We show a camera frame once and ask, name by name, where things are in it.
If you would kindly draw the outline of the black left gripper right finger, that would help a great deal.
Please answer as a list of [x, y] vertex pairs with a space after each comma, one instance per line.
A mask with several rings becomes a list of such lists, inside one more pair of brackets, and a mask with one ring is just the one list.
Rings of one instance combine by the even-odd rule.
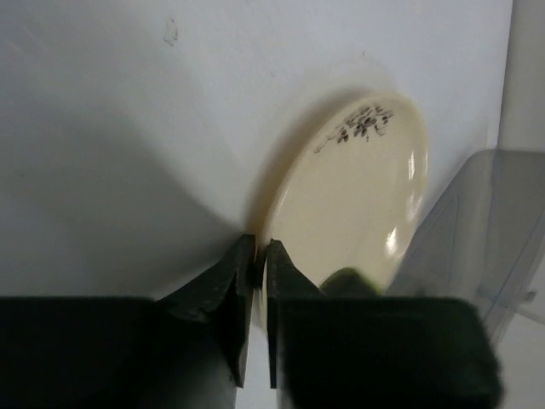
[[270, 384], [282, 408], [496, 408], [501, 369], [477, 310], [450, 297], [324, 294], [272, 241]]

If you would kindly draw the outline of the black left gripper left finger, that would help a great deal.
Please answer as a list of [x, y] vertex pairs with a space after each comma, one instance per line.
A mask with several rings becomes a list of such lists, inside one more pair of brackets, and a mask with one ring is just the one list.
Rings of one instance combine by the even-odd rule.
[[232, 408], [255, 261], [245, 234], [160, 300], [3, 297], [4, 408]]

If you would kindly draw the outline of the cream plate with dark brushstroke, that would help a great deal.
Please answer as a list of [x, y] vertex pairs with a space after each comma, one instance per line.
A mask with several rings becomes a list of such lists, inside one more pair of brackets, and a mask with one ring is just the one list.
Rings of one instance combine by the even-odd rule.
[[367, 93], [305, 140], [267, 207], [260, 244], [281, 242], [316, 286], [351, 268], [384, 292], [416, 231], [427, 162], [415, 103]]

